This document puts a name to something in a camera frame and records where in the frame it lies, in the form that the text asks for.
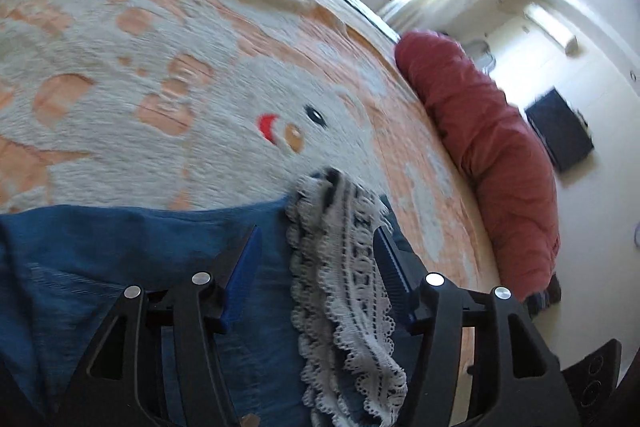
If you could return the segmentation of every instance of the black speaker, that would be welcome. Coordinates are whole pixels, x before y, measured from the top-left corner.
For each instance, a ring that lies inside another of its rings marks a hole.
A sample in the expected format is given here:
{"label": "black speaker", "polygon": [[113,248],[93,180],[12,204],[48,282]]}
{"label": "black speaker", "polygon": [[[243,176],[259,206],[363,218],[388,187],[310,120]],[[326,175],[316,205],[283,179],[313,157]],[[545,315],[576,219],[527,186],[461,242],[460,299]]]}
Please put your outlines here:
{"label": "black speaker", "polygon": [[589,425],[618,385],[621,354],[622,344],[612,339],[562,372],[582,425]]}
{"label": "black speaker", "polygon": [[587,158],[593,150],[581,115],[574,113],[555,89],[527,107],[525,114],[559,172]]}

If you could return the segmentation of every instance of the metal screw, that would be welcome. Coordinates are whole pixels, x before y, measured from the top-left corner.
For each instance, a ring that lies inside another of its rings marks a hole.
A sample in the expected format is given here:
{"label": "metal screw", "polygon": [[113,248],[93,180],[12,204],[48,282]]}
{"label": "metal screw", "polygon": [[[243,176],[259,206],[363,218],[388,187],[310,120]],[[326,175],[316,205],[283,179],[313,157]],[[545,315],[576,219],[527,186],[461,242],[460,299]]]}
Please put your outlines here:
{"label": "metal screw", "polygon": [[436,272],[428,274],[426,279],[431,286],[442,286],[444,284],[444,277]]}
{"label": "metal screw", "polygon": [[511,298],[511,292],[504,286],[498,286],[494,290],[494,293],[498,299],[502,299],[503,301],[506,301],[507,299]]}
{"label": "metal screw", "polygon": [[191,282],[198,286],[208,283],[211,280],[211,276],[207,272],[198,272],[191,277]]}
{"label": "metal screw", "polygon": [[135,299],[138,295],[142,293],[140,286],[129,286],[126,290],[124,290],[124,296],[127,299]]}

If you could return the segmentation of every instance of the snowman eye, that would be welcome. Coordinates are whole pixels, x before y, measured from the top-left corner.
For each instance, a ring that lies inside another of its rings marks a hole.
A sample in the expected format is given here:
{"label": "snowman eye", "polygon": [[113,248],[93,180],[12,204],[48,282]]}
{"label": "snowman eye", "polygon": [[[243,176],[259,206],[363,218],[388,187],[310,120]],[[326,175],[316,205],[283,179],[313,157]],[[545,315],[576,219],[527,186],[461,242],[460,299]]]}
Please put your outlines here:
{"label": "snowman eye", "polygon": [[320,114],[320,112],[311,107],[310,105],[305,105],[306,115],[309,117],[313,123],[317,123],[320,127],[326,128],[326,122],[324,121],[324,116]]}

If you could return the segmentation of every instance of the lace trim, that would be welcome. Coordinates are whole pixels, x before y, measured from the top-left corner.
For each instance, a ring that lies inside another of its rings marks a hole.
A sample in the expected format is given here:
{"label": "lace trim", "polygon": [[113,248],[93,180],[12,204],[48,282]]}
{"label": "lace trim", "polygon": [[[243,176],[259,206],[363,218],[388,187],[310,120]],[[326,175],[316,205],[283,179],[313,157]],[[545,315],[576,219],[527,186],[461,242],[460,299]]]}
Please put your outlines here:
{"label": "lace trim", "polygon": [[382,427],[395,423],[404,402],[406,375],[391,357],[395,323],[373,257],[373,233],[390,228],[386,213],[376,194],[335,169],[299,180],[287,207],[291,320],[300,332],[303,402],[314,426],[319,412],[335,427],[358,425],[340,395],[337,349],[347,354],[343,369],[356,375],[365,411]]}

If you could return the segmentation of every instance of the snowman mouth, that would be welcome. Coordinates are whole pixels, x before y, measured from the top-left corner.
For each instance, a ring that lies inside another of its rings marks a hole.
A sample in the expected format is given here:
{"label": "snowman mouth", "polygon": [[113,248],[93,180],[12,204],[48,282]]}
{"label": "snowman mouth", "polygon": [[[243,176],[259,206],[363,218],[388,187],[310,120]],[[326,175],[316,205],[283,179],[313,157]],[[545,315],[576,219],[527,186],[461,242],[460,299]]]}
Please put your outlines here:
{"label": "snowman mouth", "polygon": [[300,154],[305,147],[305,138],[300,127],[283,123],[277,114],[262,114],[256,122],[265,139],[284,152]]}

